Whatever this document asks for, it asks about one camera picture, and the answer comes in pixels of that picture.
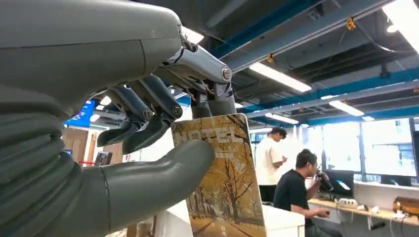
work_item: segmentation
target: hand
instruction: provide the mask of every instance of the hand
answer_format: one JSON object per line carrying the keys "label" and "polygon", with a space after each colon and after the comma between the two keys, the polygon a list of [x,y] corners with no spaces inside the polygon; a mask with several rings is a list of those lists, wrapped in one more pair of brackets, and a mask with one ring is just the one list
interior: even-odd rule
{"label": "hand", "polygon": [[322,178],[318,177],[314,182],[313,187],[319,188],[322,185]]}
{"label": "hand", "polygon": [[317,216],[322,218],[329,218],[330,210],[326,208],[319,208],[317,209]]}

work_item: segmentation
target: robotic hand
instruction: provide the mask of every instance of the robotic hand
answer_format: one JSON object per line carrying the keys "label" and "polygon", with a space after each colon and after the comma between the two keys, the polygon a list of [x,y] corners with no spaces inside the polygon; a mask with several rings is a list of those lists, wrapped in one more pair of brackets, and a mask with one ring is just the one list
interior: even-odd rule
{"label": "robotic hand", "polygon": [[102,237],[185,199],[214,158],[209,144],[184,143],[156,162],[82,169],[62,152],[63,121],[106,93],[127,118],[100,145],[122,141],[125,153],[135,151],[181,116],[161,80],[191,95],[194,118],[235,113],[228,67],[189,43],[165,8],[0,4],[0,235]]}

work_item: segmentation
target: wooden desk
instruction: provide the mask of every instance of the wooden desk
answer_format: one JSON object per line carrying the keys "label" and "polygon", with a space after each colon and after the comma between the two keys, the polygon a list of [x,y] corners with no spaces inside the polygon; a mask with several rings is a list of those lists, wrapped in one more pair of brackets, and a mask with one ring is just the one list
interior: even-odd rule
{"label": "wooden desk", "polygon": [[[317,206],[324,206],[330,209],[336,209],[336,203],[333,201],[324,201],[324,200],[319,200],[319,199],[310,199],[308,201],[309,204],[312,205],[317,205]],[[375,218],[380,218],[380,219],[384,219],[384,220],[391,220],[393,219],[393,221],[396,222],[402,222],[402,219],[399,218],[393,218],[393,211],[391,210],[382,210],[380,209],[379,213],[373,213],[371,211],[362,211],[362,210],[357,210],[354,208],[345,208],[345,207],[338,207],[338,210],[341,211],[347,211],[347,212],[353,212],[355,214],[359,214],[359,215],[363,215],[363,216],[372,216]],[[405,220],[403,221],[403,224],[408,224],[408,225],[414,225],[414,226],[419,226],[419,221],[418,218],[416,216],[411,216],[411,217],[406,217]]]}

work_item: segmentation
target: monitor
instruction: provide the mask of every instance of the monitor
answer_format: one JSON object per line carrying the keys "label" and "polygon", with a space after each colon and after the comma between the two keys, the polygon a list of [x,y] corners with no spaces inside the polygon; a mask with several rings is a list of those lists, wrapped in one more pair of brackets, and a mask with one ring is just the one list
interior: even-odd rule
{"label": "monitor", "polygon": [[95,166],[108,165],[111,163],[112,152],[98,152],[96,160],[94,161]]}
{"label": "monitor", "polygon": [[90,117],[93,115],[94,103],[94,100],[86,101],[86,103],[82,107],[82,110],[80,110],[80,112],[76,116],[65,121],[64,124],[77,127],[89,127]]}
{"label": "monitor", "polygon": [[412,179],[409,176],[381,175],[381,183],[410,187],[412,185]]}
{"label": "monitor", "polygon": [[[343,198],[353,198],[354,188],[354,174],[342,171],[325,170],[330,180],[330,184],[333,186],[331,194]],[[321,192],[328,193],[325,187],[320,187]]]}

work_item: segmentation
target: white counter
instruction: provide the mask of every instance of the white counter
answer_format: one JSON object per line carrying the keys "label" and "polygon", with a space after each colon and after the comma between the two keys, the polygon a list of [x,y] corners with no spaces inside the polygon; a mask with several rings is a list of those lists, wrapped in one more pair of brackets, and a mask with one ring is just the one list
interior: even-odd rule
{"label": "white counter", "polygon": [[[263,217],[268,237],[304,237],[304,216],[263,206]],[[155,237],[193,237],[186,202],[157,215]]]}

